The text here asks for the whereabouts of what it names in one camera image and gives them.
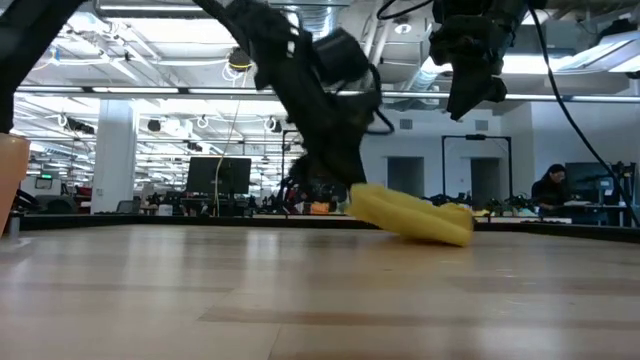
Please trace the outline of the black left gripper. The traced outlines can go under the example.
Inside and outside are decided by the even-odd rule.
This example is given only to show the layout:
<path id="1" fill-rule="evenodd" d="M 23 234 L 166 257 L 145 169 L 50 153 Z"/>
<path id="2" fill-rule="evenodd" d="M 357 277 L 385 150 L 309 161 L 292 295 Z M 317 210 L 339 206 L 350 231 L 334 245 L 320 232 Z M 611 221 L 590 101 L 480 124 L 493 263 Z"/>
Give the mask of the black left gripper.
<path id="1" fill-rule="evenodd" d="M 309 32 L 292 29 L 272 29 L 259 41 L 259 88 L 274 91 L 308 151 L 321 154 L 321 161 L 303 154 L 288 176 L 300 186 L 326 182 L 327 172 L 346 187 L 366 183 L 358 147 L 382 103 L 379 74 L 369 63 L 362 78 L 326 85 L 314 65 L 313 42 Z"/>

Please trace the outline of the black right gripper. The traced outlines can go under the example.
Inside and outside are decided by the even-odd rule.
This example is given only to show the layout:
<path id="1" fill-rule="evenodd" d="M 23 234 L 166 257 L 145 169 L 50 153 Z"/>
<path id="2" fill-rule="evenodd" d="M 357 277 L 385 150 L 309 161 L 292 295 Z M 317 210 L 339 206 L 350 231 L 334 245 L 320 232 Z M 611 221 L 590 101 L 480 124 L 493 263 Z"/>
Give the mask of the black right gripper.
<path id="1" fill-rule="evenodd" d="M 486 71 L 455 69 L 446 110 L 452 120 L 483 101 L 505 100 L 503 57 L 512 47 L 525 16 L 524 0 L 434 0 L 439 28 L 429 36 L 429 55 L 436 65 L 469 62 Z"/>

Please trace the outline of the large yellow microfiber towel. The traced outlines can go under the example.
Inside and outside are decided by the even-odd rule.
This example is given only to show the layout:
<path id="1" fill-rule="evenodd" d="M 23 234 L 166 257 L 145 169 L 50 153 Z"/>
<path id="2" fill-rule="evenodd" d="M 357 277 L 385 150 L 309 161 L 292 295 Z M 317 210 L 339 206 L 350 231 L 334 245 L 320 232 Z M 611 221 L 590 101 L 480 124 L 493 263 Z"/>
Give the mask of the large yellow microfiber towel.
<path id="1" fill-rule="evenodd" d="M 456 204 L 433 205 L 378 184 L 355 184 L 346 213 L 382 230 L 415 240 L 469 246 L 472 212 Z"/>

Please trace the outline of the black tall metal rack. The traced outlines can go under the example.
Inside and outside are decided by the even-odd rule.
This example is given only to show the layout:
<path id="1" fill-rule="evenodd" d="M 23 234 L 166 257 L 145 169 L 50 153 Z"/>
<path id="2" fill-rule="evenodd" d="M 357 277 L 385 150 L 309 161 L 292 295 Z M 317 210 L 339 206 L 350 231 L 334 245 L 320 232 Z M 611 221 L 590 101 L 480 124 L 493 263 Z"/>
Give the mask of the black tall metal rack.
<path id="1" fill-rule="evenodd" d="M 514 194 L 512 139 L 484 134 L 443 135 L 441 149 L 441 193 L 471 197 L 471 166 L 474 158 L 498 158 L 501 170 L 501 195 Z"/>

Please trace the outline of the grey door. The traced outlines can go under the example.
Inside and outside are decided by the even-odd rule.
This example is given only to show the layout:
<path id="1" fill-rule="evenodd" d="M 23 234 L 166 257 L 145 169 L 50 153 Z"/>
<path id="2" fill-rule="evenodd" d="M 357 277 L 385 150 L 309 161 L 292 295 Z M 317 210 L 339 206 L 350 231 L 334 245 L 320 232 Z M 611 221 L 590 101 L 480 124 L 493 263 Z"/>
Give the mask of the grey door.
<path id="1" fill-rule="evenodd" d="M 415 197 L 423 197 L 424 159 L 422 157 L 389 157 L 387 187 Z"/>
<path id="2" fill-rule="evenodd" d="M 501 195 L 501 170 L 498 158 L 474 158 L 471 166 L 471 198 L 481 208 Z"/>

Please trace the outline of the black office monitor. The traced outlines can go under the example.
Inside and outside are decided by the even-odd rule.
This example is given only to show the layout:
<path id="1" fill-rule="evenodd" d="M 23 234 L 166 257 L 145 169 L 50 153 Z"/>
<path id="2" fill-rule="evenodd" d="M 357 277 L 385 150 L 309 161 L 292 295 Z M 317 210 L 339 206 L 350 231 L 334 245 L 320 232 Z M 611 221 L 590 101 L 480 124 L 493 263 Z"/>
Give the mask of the black office monitor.
<path id="1" fill-rule="evenodd" d="M 248 158 L 192 157 L 186 191 L 248 194 L 252 160 Z"/>

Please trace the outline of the person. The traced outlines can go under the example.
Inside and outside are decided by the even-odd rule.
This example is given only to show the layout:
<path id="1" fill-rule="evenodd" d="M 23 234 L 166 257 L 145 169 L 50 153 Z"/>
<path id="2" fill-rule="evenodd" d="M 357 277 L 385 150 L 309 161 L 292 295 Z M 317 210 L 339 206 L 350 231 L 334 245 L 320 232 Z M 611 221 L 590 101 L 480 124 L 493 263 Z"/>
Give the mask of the person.
<path id="1" fill-rule="evenodd" d="M 531 187 L 531 198 L 540 210 L 551 211 L 571 200 L 566 182 L 566 168 L 561 164 L 551 165 L 542 178 Z"/>

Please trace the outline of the dark desk monitor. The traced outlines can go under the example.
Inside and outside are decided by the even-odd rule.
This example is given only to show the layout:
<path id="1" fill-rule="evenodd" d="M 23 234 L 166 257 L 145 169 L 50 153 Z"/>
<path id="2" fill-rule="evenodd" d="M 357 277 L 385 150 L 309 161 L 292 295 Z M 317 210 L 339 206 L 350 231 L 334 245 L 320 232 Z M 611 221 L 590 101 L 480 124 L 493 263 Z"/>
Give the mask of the dark desk monitor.
<path id="1" fill-rule="evenodd" d="M 566 163 L 567 184 L 577 200 L 601 204 L 613 191 L 613 181 L 600 163 Z"/>

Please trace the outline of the black robot equipment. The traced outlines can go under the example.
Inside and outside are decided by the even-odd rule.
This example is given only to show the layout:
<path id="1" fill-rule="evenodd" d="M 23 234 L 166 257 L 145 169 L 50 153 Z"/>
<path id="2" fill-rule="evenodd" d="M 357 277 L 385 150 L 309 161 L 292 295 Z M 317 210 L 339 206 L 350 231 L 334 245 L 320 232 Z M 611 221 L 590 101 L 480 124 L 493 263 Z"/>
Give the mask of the black robot equipment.
<path id="1" fill-rule="evenodd" d="M 637 165 L 635 162 L 624 163 L 618 161 L 611 165 L 611 170 L 615 175 L 611 203 L 617 205 L 618 208 L 608 215 L 608 224 L 611 226 L 637 227 L 640 224 L 637 206 L 634 203 Z"/>

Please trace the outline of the white square pillar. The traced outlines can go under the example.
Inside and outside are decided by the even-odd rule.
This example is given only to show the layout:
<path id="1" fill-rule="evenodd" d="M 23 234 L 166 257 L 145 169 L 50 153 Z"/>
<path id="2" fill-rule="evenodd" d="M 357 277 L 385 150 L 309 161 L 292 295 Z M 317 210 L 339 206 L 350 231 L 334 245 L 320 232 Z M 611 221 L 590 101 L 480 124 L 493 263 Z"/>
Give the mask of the white square pillar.
<path id="1" fill-rule="evenodd" d="M 139 118 L 127 100 L 101 100 L 91 213 L 115 212 L 133 198 Z"/>

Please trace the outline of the orange plastic tray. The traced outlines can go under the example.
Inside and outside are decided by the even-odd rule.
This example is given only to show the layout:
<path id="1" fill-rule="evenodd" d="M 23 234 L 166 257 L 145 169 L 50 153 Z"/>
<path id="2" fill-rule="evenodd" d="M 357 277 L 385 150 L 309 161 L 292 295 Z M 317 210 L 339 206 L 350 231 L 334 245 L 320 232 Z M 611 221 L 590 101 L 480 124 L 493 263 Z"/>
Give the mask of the orange plastic tray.
<path id="1" fill-rule="evenodd" d="M 30 141 L 0 133 L 0 237 L 3 234 L 16 191 L 26 176 Z"/>

